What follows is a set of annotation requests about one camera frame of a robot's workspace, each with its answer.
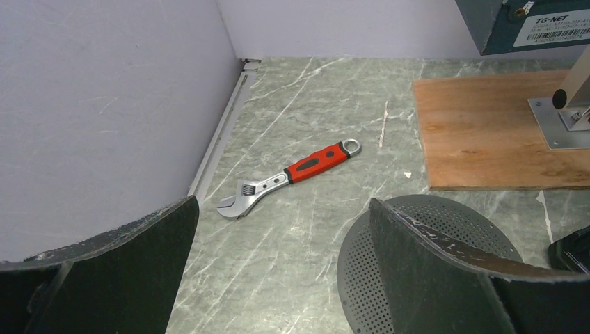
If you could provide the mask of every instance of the wooden board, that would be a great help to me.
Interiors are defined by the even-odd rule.
[[[590,150],[549,150],[527,102],[566,74],[414,81],[431,189],[590,187]]]

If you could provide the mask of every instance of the lavender wall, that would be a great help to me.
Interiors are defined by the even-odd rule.
[[[215,0],[0,1],[0,260],[185,196],[240,69]]]
[[[480,57],[454,0],[218,2],[241,58]],[[582,50],[571,47],[495,57],[577,58]]]

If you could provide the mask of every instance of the perforated grate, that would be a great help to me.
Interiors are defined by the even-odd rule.
[[[386,201],[421,223],[483,251],[522,262],[506,236],[476,211],[446,198],[410,195]],[[338,293],[354,333],[393,333],[369,230],[369,212],[351,227],[337,265]]]

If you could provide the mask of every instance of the gray marble surface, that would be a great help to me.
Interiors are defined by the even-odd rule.
[[[217,168],[168,333],[351,333],[337,293],[340,244],[369,199],[428,193],[411,82],[568,68],[548,61],[271,58]],[[383,145],[385,105],[388,116]],[[346,138],[362,152],[229,222],[216,203]],[[525,262],[590,223],[588,191],[445,191],[488,217]]]

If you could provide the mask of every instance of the device label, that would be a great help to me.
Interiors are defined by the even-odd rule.
[[[528,17],[514,47],[590,38],[590,9]]]

